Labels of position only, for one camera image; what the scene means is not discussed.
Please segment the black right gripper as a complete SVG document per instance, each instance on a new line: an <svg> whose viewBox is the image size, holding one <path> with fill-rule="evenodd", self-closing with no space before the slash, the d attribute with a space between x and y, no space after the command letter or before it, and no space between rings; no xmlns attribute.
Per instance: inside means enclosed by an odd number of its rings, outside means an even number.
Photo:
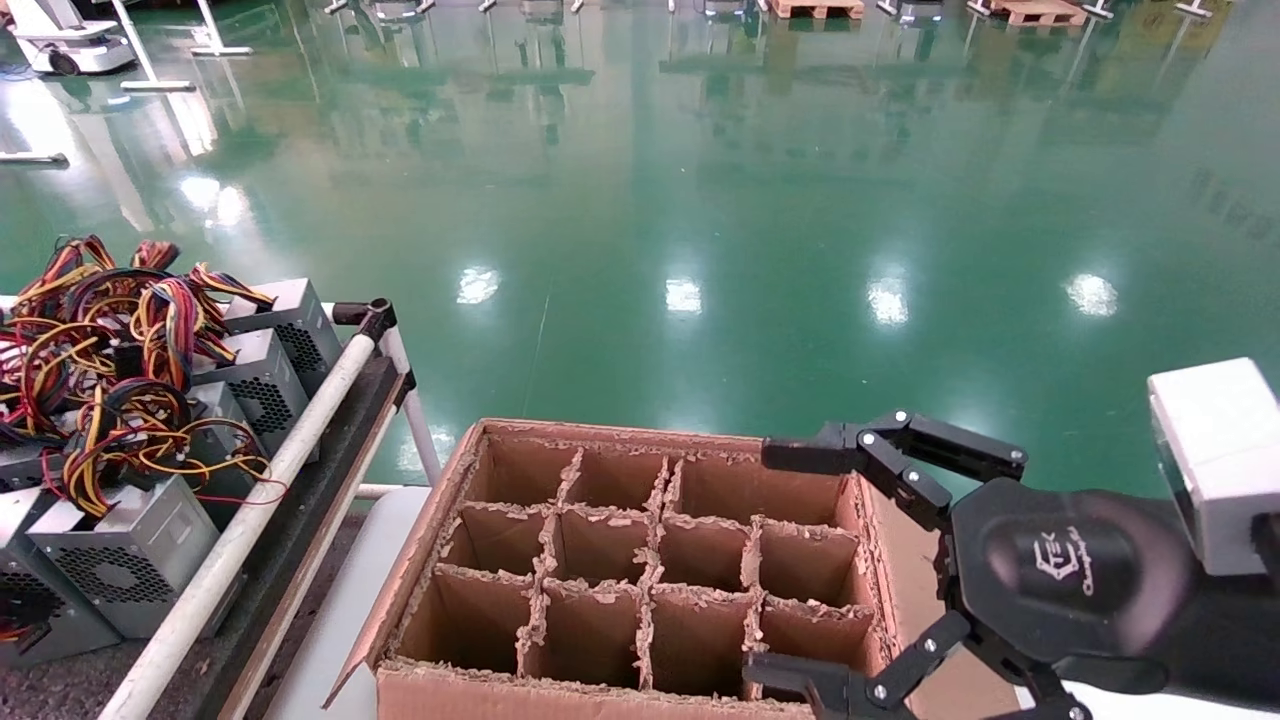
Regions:
<svg viewBox="0 0 1280 720"><path fill-rule="evenodd" d="M925 530L950 518L960 612L947 611L873 676L751 652L742 679L803 694L815 719L920 719L908 700L966 641L996 667L1028 667L1015 675L1036 702L983 719L1093 719L1051 667L1155 664L1194 592L1198 562L1170 502L1033 489L1015 482L1027 461L1019 446L906 410L828 421L805 439L765 437L762 464L771 470L859 475ZM924 466L992 482L952 509Z"/></svg>

